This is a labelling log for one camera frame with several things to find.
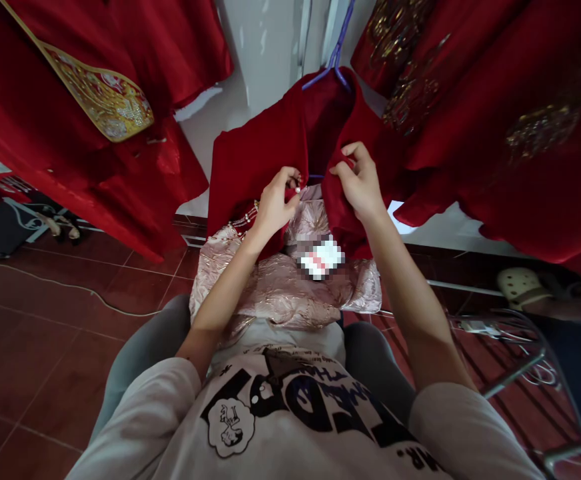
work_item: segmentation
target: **purple hanger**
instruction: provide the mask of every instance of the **purple hanger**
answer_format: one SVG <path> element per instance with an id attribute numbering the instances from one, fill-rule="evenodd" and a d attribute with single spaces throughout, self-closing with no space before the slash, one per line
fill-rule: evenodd
<path id="1" fill-rule="evenodd" d="M 353 9 L 354 5 L 355 5 L 355 0 L 350 0 L 350 3 L 348 4 L 348 10 L 346 10 L 346 17 L 344 18 L 344 23 L 342 24 L 342 31 L 339 33 L 339 39 L 337 40 L 337 44 L 335 45 L 335 48 L 333 49 L 332 53 L 330 54 L 330 60 L 328 61 L 328 67 L 326 67 L 326 69 L 322 73 L 317 75 L 314 79 L 312 79 L 309 82 L 306 82 L 304 84 L 304 86 L 302 87 L 302 90 L 306 90 L 310 86 L 314 85 L 315 83 L 320 81 L 322 78 L 326 77 L 326 75 L 328 75 L 328 72 L 331 69 L 334 69 L 335 75 L 337 76 L 339 81 L 342 83 L 342 85 L 344 85 L 344 88 L 349 93 L 352 93 L 352 89 L 350 88 L 350 85 L 348 84 L 348 82 L 346 81 L 344 76 L 339 71 L 339 60 L 340 60 L 340 57 L 342 55 L 342 44 L 344 43 L 344 36 L 346 35 L 346 30 L 348 29 L 348 24 L 350 23 L 350 17 L 352 16 L 352 9 Z"/>

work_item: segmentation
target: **cartoon print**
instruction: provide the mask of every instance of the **cartoon print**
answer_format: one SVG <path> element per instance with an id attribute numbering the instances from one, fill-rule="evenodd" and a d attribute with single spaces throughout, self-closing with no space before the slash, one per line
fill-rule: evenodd
<path id="1" fill-rule="evenodd" d="M 209 443 L 222 458 L 242 453 L 254 432 L 255 417 L 237 399 L 220 400 L 209 411 Z"/>
<path id="2" fill-rule="evenodd" d="M 228 373 L 230 378 L 200 415 L 209 425 L 209 443 L 221 458 L 246 450 L 255 434 L 256 417 L 286 411 L 314 432 L 340 435 L 356 431 L 380 448 L 400 445 L 396 456 L 416 470 L 444 471 L 364 385 L 354 379 L 342 383 L 348 375 L 336 365 L 315 365 L 294 352 L 277 348 L 263 347 L 261 355 L 267 375 L 252 377 L 243 368 L 234 372 L 230 371 L 232 365 L 227 365 L 219 377 Z M 249 406 L 237 398 L 240 394 Z M 368 415 L 362 418 L 358 410 L 362 404 L 372 407 L 371 422 Z"/>
<path id="3" fill-rule="evenodd" d="M 222 405 L 222 413 L 219 417 L 219 421 L 226 424 L 226 430 L 222 432 L 222 442 L 224 442 L 224 445 L 227 447 L 236 445 L 241 442 L 244 437 L 244 432 L 242 432 L 241 428 L 234 428 L 234 426 L 239 423 L 237 409 L 231 407 L 231 411 L 233 416 L 227 415 L 226 405 Z"/>

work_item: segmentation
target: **red garment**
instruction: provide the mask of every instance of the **red garment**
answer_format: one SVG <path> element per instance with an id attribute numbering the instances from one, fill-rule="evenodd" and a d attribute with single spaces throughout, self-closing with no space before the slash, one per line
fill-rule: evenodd
<path id="1" fill-rule="evenodd" d="M 301 172 L 304 182 L 308 174 L 325 175 L 322 195 L 333 237 L 347 257 L 371 258 L 364 227 L 346 201 L 340 180 L 328 168 L 345 159 L 341 147 L 362 141 L 376 161 L 386 205 L 392 199 L 405 198 L 412 181 L 395 161 L 403 151 L 402 137 L 370 110 L 355 75 L 349 69 L 342 69 L 342 73 L 354 93 L 346 92 L 333 72 L 303 91 L 302 85 L 316 73 L 307 75 L 246 125 L 217 137 L 209 200 L 210 233 L 236 218 L 240 205 L 260 198 L 279 169 L 290 166 Z M 281 249 L 284 230 L 269 241 L 260 258 Z"/>
<path id="2" fill-rule="evenodd" d="M 424 62 L 427 55 L 446 38 L 444 47 L 434 56 L 430 75 L 427 75 L 439 81 L 441 95 L 461 78 L 525 3 L 526 0 L 438 2 L 417 40 L 412 54 L 413 63 Z M 350 64 L 375 91 L 390 97 L 401 69 L 390 61 L 375 61 L 371 65 L 370 56 L 374 50 L 375 44 L 365 31 L 355 47 Z"/>
<path id="3" fill-rule="evenodd" d="M 506 144 L 521 115 L 569 88 L 581 1 L 440 2 L 414 59 L 448 34 L 426 74 L 440 89 L 405 165 L 433 173 L 395 217 L 419 226 L 459 201 L 485 236 L 581 271 L 581 120 L 565 143 L 529 159 L 511 162 Z"/>
<path id="4" fill-rule="evenodd" d="M 123 20 L 134 25 L 143 15 L 143 3 L 132 2 Z M 203 3 L 212 5 L 210 0 Z M 105 2 L 15 0 L 9 4 L 38 40 L 94 69 L 110 70 L 136 84 L 141 81 L 135 59 L 125 47 L 126 35 L 118 34 L 123 20 L 111 16 Z M 185 4 L 169 3 L 173 18 L 186 15 L 182 12 L 190 7 Z M 203 11 L 200 3 L 198 12 Z M 169 77 L 171 85 L 179 86 L 177 91 L 164 88 L 167 101 L 155 97 L 149 102 L 185 103 L 203 85 L 210 87 L 230 75 L 232 64 L 217 14 L 214 9 L 205 11 L 208 17 L 192 21 L 205 25 L 204 41 L 212 41 L 194 61 L 180 55 L 179 30 L 173 32 L 169 49 L 165 43 L 168 28 L 175 26 L 164 23 L 159 58 L 166 59 L 170 52 L 169 75 L 190 76 Z M 159 30 L 157 20 L 151 25 Z M 197 63 L 210 51 L 217 53 L 208 55 L 208 63 Z M 101 80 L 97 70 L 95 74 Z M 208 185 L 181 128 L 170 111 L 163 114 L 155 115 L 153 125 L 125 141 L 109 141 L 22 26 L 0 5 L 0 161 L 56 202 L 153 261 L 160 261 L 162 252 L 182 241 L 171 225 L 177 207 Z"/>
<path id="5" fill-rule="evenodd" d="M 139 84 L 158 116 L 226 79 L 233 61 L 213 0 L 109 0 Z"/>

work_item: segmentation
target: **white slipper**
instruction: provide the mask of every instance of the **white slipper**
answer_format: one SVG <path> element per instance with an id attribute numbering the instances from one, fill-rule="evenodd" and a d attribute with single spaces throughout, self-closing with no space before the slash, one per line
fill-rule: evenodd
<path id="1" fill-rule="evenodd" d="M 497 286 L 513 310 L 521 311 L 524 305 L 543 298 L 553 298 L 552 294 L 543 288 L 537 274 L 527 268 L 502 270 L 497 275 Z"/>

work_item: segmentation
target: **pink embroidered fabric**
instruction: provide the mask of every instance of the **pink embroidered fabric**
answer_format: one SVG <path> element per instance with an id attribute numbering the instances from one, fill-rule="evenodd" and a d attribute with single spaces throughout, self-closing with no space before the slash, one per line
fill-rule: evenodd
<path id="1" fill-rule="evenodd" d="M 257 317 L 268 319 L 272 327 L 311 330 L 339 320 L 340 310 L 375 313 L 381 308 L 382 290 L 374 260 L 346 261 L 323 281 L 309 279 L 297 267 L 298 242 L 329 233 L 324 201 L 302 200 L 289 223 L 284 253 L 255 265 L 221 347 L 237 341 Z M 243 234 L 228 224 L 202 247 L 189 303 L 192 322 L 204 298 L 235 255 L 242 237 Z"/>

